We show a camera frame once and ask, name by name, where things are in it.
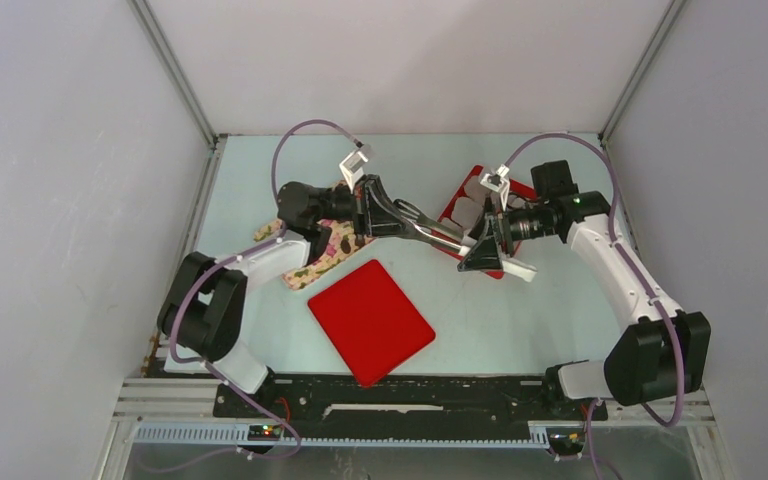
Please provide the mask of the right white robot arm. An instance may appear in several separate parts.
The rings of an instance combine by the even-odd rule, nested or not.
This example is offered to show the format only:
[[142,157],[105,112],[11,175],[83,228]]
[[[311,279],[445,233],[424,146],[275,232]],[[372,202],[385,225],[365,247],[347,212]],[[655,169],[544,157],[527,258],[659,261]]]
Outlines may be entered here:
[[486,204],[463,239],[459,271],[502,271],[530,281],[536,269],[514,259],[515,244],[556,236],[595,275],[621,329],[605,359],[547,370],[545,411],[566,418],[582,399],[632,406],[698,391],[711,337],[708,319],[686,311],[654,281],[621,236],[609,202],[598,191],[580,192],[567,161],[538,165],[531,175],[535,200],[517,209]]

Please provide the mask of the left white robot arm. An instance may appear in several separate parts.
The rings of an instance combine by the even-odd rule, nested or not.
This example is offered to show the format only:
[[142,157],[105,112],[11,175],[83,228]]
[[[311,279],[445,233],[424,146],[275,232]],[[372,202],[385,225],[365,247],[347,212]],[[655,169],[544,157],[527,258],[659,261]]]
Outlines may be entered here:
[[[238,404],[257,417],[272,411],[276,390],[266,382],[271,369],[240,338],[248,290],[318,260],[332,235],[327,220],[346,222],[366,238],[407,238],[418,231],[377,175],[365,175],[353,186],[289,182],[278,191],[277,217],[278,233],[241,253],[223,259],[200,252],[185,256],[157,318],[176,362],[200,363],[236,386]],[[178,354],[180,346],[192,356]]]

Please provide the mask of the white handled metal tongs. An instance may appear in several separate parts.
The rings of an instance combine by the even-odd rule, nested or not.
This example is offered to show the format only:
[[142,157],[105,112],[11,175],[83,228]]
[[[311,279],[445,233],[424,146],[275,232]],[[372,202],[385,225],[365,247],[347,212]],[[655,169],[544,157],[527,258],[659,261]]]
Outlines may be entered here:
[[477,240],[432,220],[406,200],[396,199],[394,205],[401,217],[410,224],[409,233],[402,238],[421,241],[453,253],[461,258],[461,262],[467,262],[466,267],[458,267],[460,271],[501,271],[525,282],[532,282],[538,273],[536,267],[502,253],[490,255],[487,261],[481,260],[478,256],[481,250],[477,247]]

